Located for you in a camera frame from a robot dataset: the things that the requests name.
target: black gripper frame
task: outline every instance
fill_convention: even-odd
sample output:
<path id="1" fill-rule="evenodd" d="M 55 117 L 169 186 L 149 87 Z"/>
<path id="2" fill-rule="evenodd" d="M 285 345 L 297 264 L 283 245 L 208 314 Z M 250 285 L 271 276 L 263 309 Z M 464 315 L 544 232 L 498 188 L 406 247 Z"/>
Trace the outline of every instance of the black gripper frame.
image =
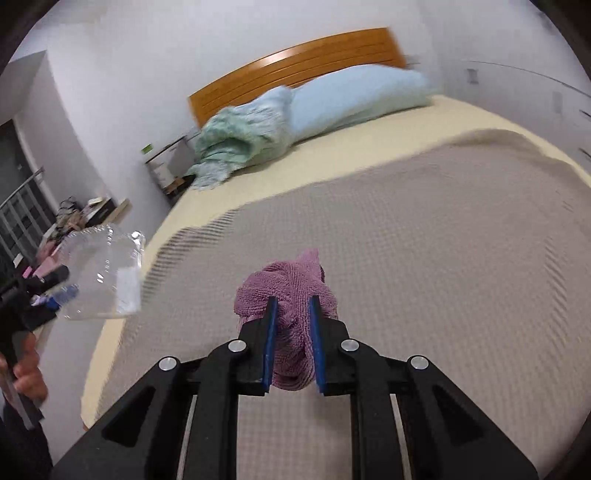
<path id="1" fill-rule="evenodd" d="M 278 303 L 207 357 L 157 362 L 65 454 L 52 480 L 174 480 L 193 396 L 184 479 L 235 480 L 238 395 L 263 396 L 273 373 Z"/>
<path id="2" fill-rule="evenodd" d="M 414 480 L 537 480 L 532 463 L 449 378 L 423 356 L 406 362 L 349 340 L 347 327 L 310 299 L 316 381 L 349 395 L 353 480 L 403 480 L 392 409 L 396 395 Z"/>
<path id="3" fill-rule="evenodd" d="M 320 391 L 350 396 L 353 480 L 404 478 L 392 394 L 414 480 L 538 479 L 529 460 L 428 359 L 386 358 L 358 341 L 345 350 L 345 324 L 323 316 L 317 297 L 309 308 Z M 232 351 L 228 342 L 205 358 L 156 363 L 66 453 L 51 479 L 173 480 L 181 468 L 184 480 L 235 480 L 238 395 L 269 390 L 277 311 L 270 297 L 264 317 L 242 326 L 244 350 L 233 343 Z"/>

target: pillow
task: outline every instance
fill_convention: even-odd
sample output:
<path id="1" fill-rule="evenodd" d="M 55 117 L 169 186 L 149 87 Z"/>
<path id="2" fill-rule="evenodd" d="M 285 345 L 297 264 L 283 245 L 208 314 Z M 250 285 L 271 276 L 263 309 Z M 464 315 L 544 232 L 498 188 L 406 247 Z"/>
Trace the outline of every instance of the pillow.
<path id="1" fill-rule="evenodd" d="M 294 89 L 294 141 L 428 105 L 429 93 L 427 79 L 413 70 L 371 64 L 327 73 Z"/>

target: wall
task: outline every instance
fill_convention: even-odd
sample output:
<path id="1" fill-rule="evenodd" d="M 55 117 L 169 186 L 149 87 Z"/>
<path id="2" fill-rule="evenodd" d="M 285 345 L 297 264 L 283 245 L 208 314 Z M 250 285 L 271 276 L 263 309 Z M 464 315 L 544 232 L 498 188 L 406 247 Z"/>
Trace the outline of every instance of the wall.
<path id="1" fill-rule="evenodd" d="M 59 203 L 73 195 L 84 204 L 90 198 L 109 195 L 78 142 L 45 55 L 14 121 L 33 170 L 45 167 L 44 184 L 53 200 Z"/>
<path id="2" fill-rule="evenodd" d="M 0 125 L 21 109 L 43 55 L 39 52 L 12 61 L 0 75 Z"/>
<path id="3" fill-rule="evenodd" d="M 529 0 L 418 1 L 448 95 L 521 124 L 591 171 L 591 81 L 545 15 Z"/>
<path id="4" fill-rule="evenodd" d="M 418 0 L 434 37 L 446 91 L 461 97 L 463 63 L 498 64 L 552 77 L 591 94 L 591 82 L 558 29 L 530 0 Z"/>
<path id="5" fill-rule="evenodd" d="M 48 50 L 82 146 L 113 193 L 132 200 L 129 221 L 150 236 L 168 206 L 140 149 L 164 146 L 193 127 L 189 95 L 274 51 L 383 26 L 439 83 L 415 0 L 60 0 L 16 56 Z"/>

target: gray blanket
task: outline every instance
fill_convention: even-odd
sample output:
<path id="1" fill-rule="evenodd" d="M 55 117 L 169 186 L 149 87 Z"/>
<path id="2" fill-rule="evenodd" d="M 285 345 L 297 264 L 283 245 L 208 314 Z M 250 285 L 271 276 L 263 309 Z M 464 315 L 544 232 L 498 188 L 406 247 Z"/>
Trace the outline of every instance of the gray blanket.
<path id="1" fill-rule="evenodd" d="M 244 279 L 318 248 L 349 333 L 434 361 L 546 473 L 591 407 L 591 191 L 513 132 L 484 131 L 178 232 L 147 276 L 100 400 L 158 359 L 236 336 Z M 348 399 L 314 385 L 239 406 L 238 478 L 350 478 Z"/>

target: metal rod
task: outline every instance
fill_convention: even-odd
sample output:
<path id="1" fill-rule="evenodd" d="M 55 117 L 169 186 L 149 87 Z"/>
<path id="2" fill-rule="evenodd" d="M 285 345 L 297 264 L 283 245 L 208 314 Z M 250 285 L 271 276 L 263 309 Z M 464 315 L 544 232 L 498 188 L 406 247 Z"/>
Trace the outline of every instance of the metal rod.
<path id="1" fill-rule="evenodd" d="M 8 208 L 10 209 L 10 211 L 11 211 L 12 216 L 14 217 L 14 219 L 17 221 L 18 226 L 21 227 L 23 235 L 27 238 L 27 240 L 29 241 L 29 243 L 33 247 L 33 252 L 36 252 L 37 251 L 37 247 L 39 247 L 39 244 L 33 240 L 33 238 L 31 237 L 31 235 L 29 235 L 29 231 L 25 228 L 25 224 L 22 222 L 20 215 L 14 209 L 14 206 L 12 205 L 12 202 L 8 202 Z"/>
<path id="2" fill-rule="evenodd" d="M 33 191 L 31 190 L 31 187 L 29 186 L 28 183 L 25 183 L 25 190 L 31 196 L 31 200 L 33 200 L 33 204 L 35 205 L 37 210 L 39 210 L 39 215 L 41 215 L 43 217 L 43 219 L 45 220 L 45 223 L 47 224 L 47 228 L 49 228 L 52 225 L 52 223 L 49 221 L 49 218 L 47 218 L 47 215 L 45 215 L 45 212 L 41 208 L 41 205 L 39 205 L 39 202 L 35 198 L 35 195 L 33 194 Z"/>
<path id="3" fill-rule="evenodd" d="M 10 259 L 10 261 L 14 262 L 14 259 L 12 258 L 12 251 L 8 248 L 8 245 L 4 241 L 2 235 L 0 235 L 0 244 L 2 244 L 4 250 L 6 250 L 6 253 L 8 254 L 8 258 Z"/>
<path id="4" fill-rule="evenodd" d="M 43 230 L 41 230 L 41 228 L 39 227 L 39 224 L 35 220 L 35 217 L 33 217 L 33 214 L 29 210 L 29 207 L 27 207 L 27 204 L 22 199 L 21 192 L 17 192 L 17 198 L 18 198 L 19 203 L 21 204 L 22 209 L 25 210 L 27 216 L 29 217 L 29 221 L 35 227 L 35 230 L 37 230 L 37 233 L 41 236 L 41 238 L 43 238 Z"/>
<path id="5" fill-rule="evenodd" d="M 27 185 L 27 183 L 29 183 L 29 182 L 30 182 L 31 180 L 33 180 L 35 177 L 38 177 L 39 175 L 41 175 L 41 174 L 42 174 L 44 171 L 45 171 L 45 169 L 44 169 L 43 167 L 41 167 L 41 168 L 40 168 L 39 170 L 37 170 L 37 171 L 36 171 L 36 172 L 35 172 L 33 175 L 31 175 L 31 176 L 30 176 L 29 178 L 27 178 L 27 179 L 26 179 L 24 182 L 22 182 L 22 183 L 20 184 L 20 186 L 19 186 L 19 187 L 18 187 L 18 188 L 17 188 L 17 189 L 16 189 L 14 192 L 12 192 L 12 193 L 11 193 L 11 194 L 8 196 L 8 198 L 2 202 L 2 204 L 0 204 L 0 210 L 2 210 L 2 209 L 4 208 L 4 206 L 5 206 L 5 205 L 6 205 L 6 204 L 7 204 L 7 203 L 10 201 L 10 199 L 11 199 L 12 197 L 14 197 L 14 196 L 17 194 L 17 192 L 18 192 L 18 191 L 19 191 L 21 188 L 25 187 L 25 186 Z"/>
<path id="6" fill-rule="evenodd" d="M 31 257 L 28 255 L 27 251 L 22 247 L 21 243 L 18 241 L 17 236 L 14 234 L 14 231 L 12 230 L 10 225 L 8 225 L 8 221 L 6 220 L 6 217 L 2 212 L 0 212 L 0 218 L 2 218 L 2 222 L 4 223 L 6 230 L 8 230 L 8 233 L 10 233 L 10 236 L 14 240 L 14 243 L 16 244 L 19 252 L 22 254 L 23 257 L 27 259 L 29 263 L 31 263 Z"/>

